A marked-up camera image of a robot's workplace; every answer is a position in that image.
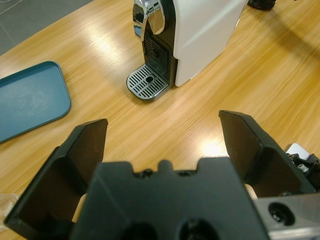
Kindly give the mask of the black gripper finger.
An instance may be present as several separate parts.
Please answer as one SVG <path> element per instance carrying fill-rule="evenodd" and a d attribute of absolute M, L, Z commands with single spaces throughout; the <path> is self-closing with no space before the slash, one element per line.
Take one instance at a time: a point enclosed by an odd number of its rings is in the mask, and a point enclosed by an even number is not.
<path fill-rule="evenodd" d="M 311 194 L 316 188 L 277 142 L 250 115 L 220 110 L 226 150 L 245 184 L 257 197 Z"/>
<path fill-rule="evenodd" d="M 76 126 L 36 173 L 4 220 L 27 240 L 66 240 L 79 201 L 104 156 L 108 121 Z"/>

